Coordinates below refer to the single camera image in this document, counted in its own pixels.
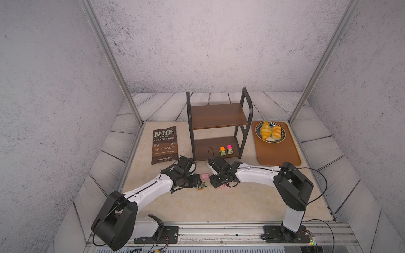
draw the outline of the croissant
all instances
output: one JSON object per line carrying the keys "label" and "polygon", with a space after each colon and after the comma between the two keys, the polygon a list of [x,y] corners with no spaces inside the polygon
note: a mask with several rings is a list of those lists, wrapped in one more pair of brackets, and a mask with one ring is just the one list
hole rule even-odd
{"label": "croissant", "polygon": [[269,123],[266,121],[263,123],[262,127],[260,128],[260,134],[262,135],[262,139],[266,140],[268,137],[270,137],[272,133],[272,130],[270,128]]}

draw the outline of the wooden plank floor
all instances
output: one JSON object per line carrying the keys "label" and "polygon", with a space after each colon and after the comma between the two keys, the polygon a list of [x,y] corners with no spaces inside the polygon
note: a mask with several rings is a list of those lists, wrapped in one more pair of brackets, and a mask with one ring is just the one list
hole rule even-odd
{"label": "wooden plank floor", "polygon": [[[192,106],[207,104],[238,103],[241,92],[190,93]],[[300,94],[298,92],[250,92],[253,102],[253,120],[288,120],[293,112]],[[186,93],[138,93],[132,94],[138,111],[144,121],[187,121]],[[243,110],[249,115],[249,106],[244,102]],[[131,113],[126,101],[122,104],[119,115]],[[298,119],[319,120],[308,102],[301,110]],[[125,125],[124,117],[117,124]]]}
{"label": "wooden plank floor", "polygon": [[[288,120],[301,95],[300,92],[251,92],[249,94],[253,102],[253,120],[260,121]],[[131,95],[144,121],[187,121],[185,93]],[[237,103],[241,98],[241,92],[194,92],[190,95],[192,106]],[[246,101],[243,110],[248,116],[249,107]],[[393,229],[378,203],[334,141],[332,134],[308,102],[305,102],[292,128],[301,142],[309,166],[319,169],[328,181],[325,195],[330,209],[336,214],[339,222],[350,224],[363,251],[379,252],[394,238],[394,243],[390,246],[391,252],[403,252],[404,241]],[[89,239],[91,223],[107,195],[116,189],[138,130],[139,124],[127,101],[124,101],[100,154],[72,204],[65,218],[66,221],[62,223],[51,244],[49,252],[53,252],[54,248],[55,250],[62,248],[61,238],[80,235],[85,240]],[[318,179],[320,188],[324,189],[325,180],[320,175]],[[75,235],[71,234],[72,230],[77,230]]]}

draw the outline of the gray textured wall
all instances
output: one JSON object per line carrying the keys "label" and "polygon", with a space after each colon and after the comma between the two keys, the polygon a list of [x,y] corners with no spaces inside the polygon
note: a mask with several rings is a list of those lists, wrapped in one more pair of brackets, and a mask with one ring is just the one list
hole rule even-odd
{"label": "gray textured wall", "polygon": [[404,28],[404,1],[363,1],[309,99],[402,238]]}
{"label": "gray textured wall", "polygon": [[131,92],[302,91],[348,0],[91,0]]}
{"label": "gray textured wall", "polygon": [[45,252],[124,97],[77,0],[1,1],[0,31],[0,252]]}

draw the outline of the two-tier shelf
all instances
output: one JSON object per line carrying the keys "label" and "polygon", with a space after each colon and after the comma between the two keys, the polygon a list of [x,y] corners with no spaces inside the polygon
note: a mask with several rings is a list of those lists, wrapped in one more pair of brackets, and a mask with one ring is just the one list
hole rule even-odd
{"label": "two-tier shelf", "polygon": [[[243,112],[243,102],[246,101],[249,105],[249,117],[246,119]],[[221,146],[225,148],[227,145],[232,145],[233,154],[221,156],[222,158],[242,157],[243,148],[245,147],[247,134],[249,133],[250,125],[253,118],[253,104],[246,88],[242,89],[240,103],[231,104],[214,104],[204,106],[191,106],[190,92],[187,92],[187,117],[188,127],[190,129],[191,147],[193,150],[193,158],[196,161],[205,161],[209,159],[208,147],[211,147],[215,152],[215,156],[219,155]],[[233,136],[209,138],[209,139],[194,139],[194,130],[207,128],[226,128],[235,127]],[[241,127],[243,134],[242,144],[239,146],[237,140],[238,127]]]}

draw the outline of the brown serving tray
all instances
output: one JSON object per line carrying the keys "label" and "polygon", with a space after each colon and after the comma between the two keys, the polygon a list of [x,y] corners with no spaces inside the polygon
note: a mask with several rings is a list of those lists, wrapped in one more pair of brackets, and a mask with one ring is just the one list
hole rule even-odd
{"label": "brown serving tray", "polygon": [[282,165],[283,162],[290,162],[295,166],[301,165],[301,158],[292,139],[288,125],[284,122],[273,121],[284,129],[286,138],[279,143],[268,143],[260,139],[256,134],[256,126],[260,122],[261,121],[252,122],[252,134],[259,163],[270,166]]}

